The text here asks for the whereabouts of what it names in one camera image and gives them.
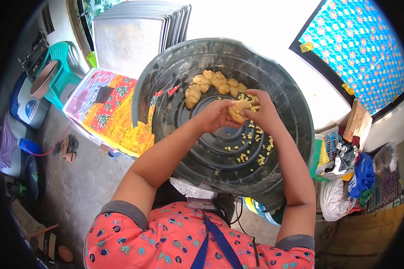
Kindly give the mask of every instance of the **id card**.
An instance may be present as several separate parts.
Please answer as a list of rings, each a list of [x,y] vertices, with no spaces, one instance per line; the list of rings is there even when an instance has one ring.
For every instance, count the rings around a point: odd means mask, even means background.
[[[196,209],[217,210],[211,199],[187,197],[187,207]]]

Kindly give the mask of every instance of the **blue patterned curtain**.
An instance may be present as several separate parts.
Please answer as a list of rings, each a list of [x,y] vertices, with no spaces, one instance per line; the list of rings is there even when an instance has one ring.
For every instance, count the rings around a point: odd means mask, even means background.
[[[374,115],[404,92],[404,61],[367,0],[327,0],[300,37]]]

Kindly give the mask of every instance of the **dough piece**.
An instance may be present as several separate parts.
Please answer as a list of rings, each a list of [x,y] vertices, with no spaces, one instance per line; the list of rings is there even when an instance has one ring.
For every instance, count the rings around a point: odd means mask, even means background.
[[[227,113],[229,113],[232,116],[232,118],[239,123],[247,121],[248,118],[241,116],[239,112],[241,110],[250,108],[248,102],[246,100],[239,100],[234,101],[234,103],[235,105],[228,108]]]
[[[193,96],[189,96],[189,97],[186,98],[185,102],[186,102],[187,108],[192,109],[198,101],[199,100],[194,98]]]
[[[227,94],[230,91],[231,87],[227,84],[223,84],[219,87],[218,92],[221,94]]]
[[[209,80],[207,80],[203,75],[197,75],[193,78],[193,82],[199,85],[209,84]]]
[[[202,84],[200,85],[200,88],[202,93],[206,93],[209,89],[209,84]]]
[[[215,79],[217,78],[215,73],[211,70],[204,70],[203,76],[209,81],[215,81]]]
[[[217,89],[220,88],[221,85],[226,84],[227,80],[225,78],[216,78],[213,82],[211,82],[212,85],[214,85]]]
[[[189,86],[190,89],[195,89],[200,91],[201,90],[201,86],[199,84],[193,84]]]
[[[220,72],[220,71],[217,71],[217,72],[215,73],[215,75],[216,75],[216,77],[217,77],[218,79],[225,79],[223,73]]]
[[[236,79],[231,78],[227,81],[227,84],[229,84],[229,86],[231,87],[236,88],[238,86],[238,81]]]
[[[238,89],[238,91],[239,91],[240,93],[245,93],[247,87],[246,87],[244,84],[239,83],[238,86],[237,86],[237,89]]]
[[[199,98],[201,98],[201,89],[200,86],[195,84],[195,85],[190,85],[188,89],[186,89],[186,98],[189,96],[193,96],[199,101]]]
[[[232,95],[233,97],[237,97],[237,96],[238,96],[238,89],[237,89],[237,88],[231,86],[229,89],[230,89],[231,95]]]

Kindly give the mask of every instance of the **brown bowl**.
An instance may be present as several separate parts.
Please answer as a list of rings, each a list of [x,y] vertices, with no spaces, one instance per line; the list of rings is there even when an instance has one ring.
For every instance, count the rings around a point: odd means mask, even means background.
[[[30,96],[34,96],[38,99],[45,96],[45,94],[49,91],[49,84],[56,76],[58,71],[59,71],[58,60],[54,60],[49,64],[47,64],[33,82],[33,85],[31,86],[30,90]]]

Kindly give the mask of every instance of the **pink cable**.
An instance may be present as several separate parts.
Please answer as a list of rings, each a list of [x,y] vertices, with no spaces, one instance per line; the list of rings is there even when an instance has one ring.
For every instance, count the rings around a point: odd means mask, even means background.
[[[59,139],[59,141],[57,142],[57,144],[61,141],[61,139],[63,139],[63,137],[65,136],[65,134],[67,133],[67,131],[69,130],[69,128],[70,128],[71,125],[72,125],[72,123],[69,124],[69,126],[67,127],[67,129],[65,130],[65,132],[63,133],[63,135],[60,137],[60,139]],[[32,155],[34,155],[34,156],[45,156],[45,155],[48,155],[48,154],[51,153],[51,152],[54,150],[54,148],[55,148],[55,146],[54,146],[50,151],[48,151],[48,152],[45,153],[45,154],[34,154],[34,153],[32,153],[31,151],[29,151],[29,150],[27,149],[27,147],[25,146],[25,144],[23,144],[23,146],[24,146],[25,150],[26,150],[28,153],[30,153],[30,154],[32,154]]]

